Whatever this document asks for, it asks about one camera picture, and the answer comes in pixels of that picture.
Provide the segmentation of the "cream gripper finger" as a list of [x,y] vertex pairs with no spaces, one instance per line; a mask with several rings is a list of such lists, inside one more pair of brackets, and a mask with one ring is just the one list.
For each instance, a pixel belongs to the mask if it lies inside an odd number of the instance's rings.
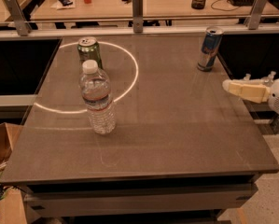
[[257,104],[267,102],[270,95],[270,87],[265,85],[249,85],[236,82],[236,79],[226,79],[222,82],[222,88],[230,94],[243,100]]
[[256,78],[246,81],[243,79],[236,79],[236,82],[243,83],[243,84],[249,84],[249,85],[265,85],[267,87],[270,87],[273,84],[273,79],[271,77],[263,77],[263,78]]

